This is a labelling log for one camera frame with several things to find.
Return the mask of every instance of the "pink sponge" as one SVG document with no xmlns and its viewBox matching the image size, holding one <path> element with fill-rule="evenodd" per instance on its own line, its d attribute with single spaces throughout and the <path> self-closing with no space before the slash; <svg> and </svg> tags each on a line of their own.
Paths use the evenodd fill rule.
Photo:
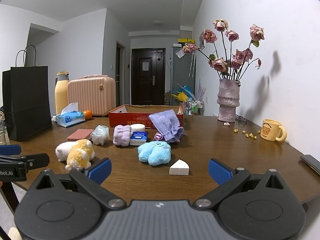
<svg viewBox="0 0 320 240">
<path fill-rule="evenodd" d="M 113 133 L 113 143 L 118 146 L 128 146 L 130 143 L 130 132 L 130 125 L 117 125 Z"/>
<path fill-rule="evenodd" d="M 73 134 L 67 137 L 67 141 L 77 141 L 81 139 L 90 140 L 90 134 L 93 132 L 93 129 L 78 129 Z"/>
</svg>

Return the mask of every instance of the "purple washcloth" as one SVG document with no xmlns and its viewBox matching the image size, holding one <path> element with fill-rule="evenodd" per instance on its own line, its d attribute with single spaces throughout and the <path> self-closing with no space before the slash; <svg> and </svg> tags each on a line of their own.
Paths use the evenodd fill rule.
<svg viewBox="0 0 320 240">
<path fill-rule="evenodd" d="M 128 146 L 130 143 L 130 132 L 130 125 L 117 125 L 113 133 L 113 143 L 117 146 Z"/>
<path fill-rule="evenodd" d="M 158 131 L 164 136 L 167 143 L 180 139 L 184 128 L 179 127 L 180 122 L 175 112 L 171 109 L 156 114 L 149 115 L 150 120 Z"/>
<path fill-rule="evenodd" d="M 165 141 L 164 136 L 159 131 L 156 132 L 155 136 L 153 137 L 153 140 L 154 141 Z"/>
</svg>

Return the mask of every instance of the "blue plush toy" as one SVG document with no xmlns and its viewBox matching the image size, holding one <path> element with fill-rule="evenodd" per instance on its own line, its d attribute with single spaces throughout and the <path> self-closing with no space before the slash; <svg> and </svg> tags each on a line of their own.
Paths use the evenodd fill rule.
<svg viewBox="0 0 320 240">
<path fill-rule="evenodd" d="M 138 147 L 139 161 L 151 166 L 168 163 L 171 159 L 171 147 L 166 142 L 152 141 Z"/>
</svg>

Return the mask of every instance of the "black smartphone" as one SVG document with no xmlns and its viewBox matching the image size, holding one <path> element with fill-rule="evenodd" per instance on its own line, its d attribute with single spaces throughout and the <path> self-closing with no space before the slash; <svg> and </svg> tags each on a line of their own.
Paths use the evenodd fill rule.
<svg viewBox="0 0 320 240">
<path fill-rule="evenodd" d="M 312 155 L 301 155 L 300 159 L 320 176 L 320 162 Z"/>
</svg>

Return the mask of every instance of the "white sponge wedge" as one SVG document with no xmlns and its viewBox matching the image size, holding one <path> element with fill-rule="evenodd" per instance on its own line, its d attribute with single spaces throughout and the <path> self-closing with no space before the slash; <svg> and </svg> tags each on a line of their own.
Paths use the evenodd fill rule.
<svg viewBox="0 0 320 240">
<path fill-rule="evenodd" d="M 189 165 L 183 160 L 177 160 L 175 164 L 170 167 L 170 175 L 189 175 Z"/>
</svg>

